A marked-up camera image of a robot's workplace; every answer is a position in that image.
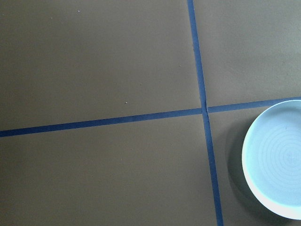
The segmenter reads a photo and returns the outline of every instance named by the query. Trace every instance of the light blue bowl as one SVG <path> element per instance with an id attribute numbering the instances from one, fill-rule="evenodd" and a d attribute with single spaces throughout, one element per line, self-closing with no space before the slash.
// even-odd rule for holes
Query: light blue bowl
<path id="1" fill-rule="evenodd" d="M 301 100 L 276 104 L 256 118 L 244 140 L 242 165 L 265 207 L 301 220 Z"/>

